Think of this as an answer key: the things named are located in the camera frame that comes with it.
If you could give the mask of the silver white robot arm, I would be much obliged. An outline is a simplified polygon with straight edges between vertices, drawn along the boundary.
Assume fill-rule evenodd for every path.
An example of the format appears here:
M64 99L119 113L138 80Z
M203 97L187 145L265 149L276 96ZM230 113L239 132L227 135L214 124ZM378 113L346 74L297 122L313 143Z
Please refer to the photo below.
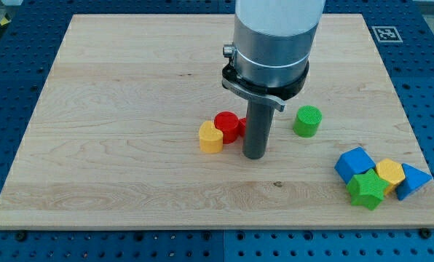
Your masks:
M281 87L303 74L325 0L236 0L234 68L244 80Z

